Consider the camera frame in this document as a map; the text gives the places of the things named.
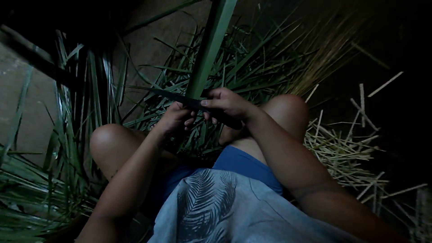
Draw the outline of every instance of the leg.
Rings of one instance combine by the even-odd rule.
[[[261,108],[299,142],[303,142],[308,126],[309,112],[306,103],[300,97],[289,94],[279,95]],[[219,142],[223,144],[235,139],[230,144],[231,146],[248,153],[267,165],[258,144],[247,134],[247,131],[238,132],[225,126]]]
[[[90,153],[108,181],[134,154],[144,138],[146,136],[143,132],[117,124],[107,124],[93,132]],[[180,159],[164,150],[160,162],[165,165],[166,170],[177,166]]]

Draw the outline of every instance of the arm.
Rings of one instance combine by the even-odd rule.
[[[224,109],[245,122],[268,166],[306,214],[369,242],[407,242],[346,193],[315,156],[267,113],[228,89],[213,90],[210,96],[214,99],[203,106]]]
[[[163,141],[174,130],[188,130],[195,113],[173,103],[132,157],[121,167],[102,193],[77,242],[123,241],[130,221],[143,203]]]

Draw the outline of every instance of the t-shirt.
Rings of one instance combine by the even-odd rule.
[[[205,169],[162,206],[149,242],[364,242],[313,219],[264,183]]]

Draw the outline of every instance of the tattoo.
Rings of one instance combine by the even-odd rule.
[[[117,174],[118,170],[116,169],[114,172],[114,175],[111,176],[111,179],[115,176],[115,174]]]
[[[346,193],[342,186],[336,184],[335,182],[327,182],[318,185],[307,186],[304,188],[296,189],[292,193],[295,195],[295,199],[300,202],[305,196],[314,194],[317,192],[338,192]]]

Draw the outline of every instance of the shorts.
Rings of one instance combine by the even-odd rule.
[[[227,146],[222,151],[212,168],[232,171],[259,180],[277,194],[282,195],[282,185],[278,182],[271,169],[250,154],[233,146]],[[180,165],[164,177],[153,180],[141,211],[145,216],[154,220],[159,209],[179,182],[183,178],[193,176],[204,169]]]

